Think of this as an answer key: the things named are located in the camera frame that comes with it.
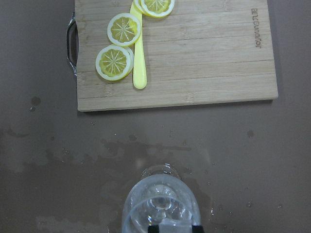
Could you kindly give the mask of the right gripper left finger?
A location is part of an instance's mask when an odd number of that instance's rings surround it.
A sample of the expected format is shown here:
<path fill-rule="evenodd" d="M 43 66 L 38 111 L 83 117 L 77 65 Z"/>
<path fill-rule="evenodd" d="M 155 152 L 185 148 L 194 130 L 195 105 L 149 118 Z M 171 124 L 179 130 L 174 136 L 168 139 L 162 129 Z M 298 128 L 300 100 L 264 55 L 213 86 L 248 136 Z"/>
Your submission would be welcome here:
<path fill-rule="evenodd" d="M 159 226 L 158 225 L 148 226 L 148 233 L 159 233 Z"/>

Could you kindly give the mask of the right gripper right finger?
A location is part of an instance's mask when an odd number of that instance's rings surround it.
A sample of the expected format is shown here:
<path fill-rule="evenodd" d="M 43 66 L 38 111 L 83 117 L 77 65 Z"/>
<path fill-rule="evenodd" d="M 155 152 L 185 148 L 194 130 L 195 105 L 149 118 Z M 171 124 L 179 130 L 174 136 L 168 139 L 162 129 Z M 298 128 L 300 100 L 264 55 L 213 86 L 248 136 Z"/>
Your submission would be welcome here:
<path fill-rule="evenodd" d="M 203 233 L 203 226 L 201 225 L 192 225 L 192 233 Z"/>

